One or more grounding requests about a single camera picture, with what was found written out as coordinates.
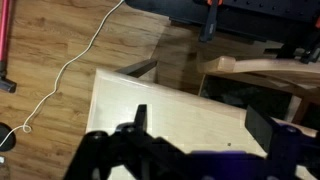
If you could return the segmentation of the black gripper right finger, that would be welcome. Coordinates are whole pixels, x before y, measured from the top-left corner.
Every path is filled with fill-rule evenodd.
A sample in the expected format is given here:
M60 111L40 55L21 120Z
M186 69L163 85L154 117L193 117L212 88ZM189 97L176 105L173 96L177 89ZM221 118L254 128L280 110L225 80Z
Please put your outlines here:
M273 153L281 148L282 127L266 113L248 106L245 128L266 153Z

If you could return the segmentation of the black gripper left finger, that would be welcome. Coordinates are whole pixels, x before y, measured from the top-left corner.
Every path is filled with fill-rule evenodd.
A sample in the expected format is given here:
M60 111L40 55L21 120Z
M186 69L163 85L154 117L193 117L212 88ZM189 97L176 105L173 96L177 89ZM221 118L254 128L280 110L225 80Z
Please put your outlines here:
M133 122L122 123L117 126L118 133L144 133L147 130L147 105L140 104L137 107Z

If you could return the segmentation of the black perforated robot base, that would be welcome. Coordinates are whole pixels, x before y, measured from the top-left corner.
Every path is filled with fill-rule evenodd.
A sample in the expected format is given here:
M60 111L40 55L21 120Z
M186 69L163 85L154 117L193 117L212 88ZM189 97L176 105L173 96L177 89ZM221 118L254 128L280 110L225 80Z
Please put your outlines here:
M134 9L204 25L206 0L125 0ZM304 46L319 41L319 0L223 0L216 29Z

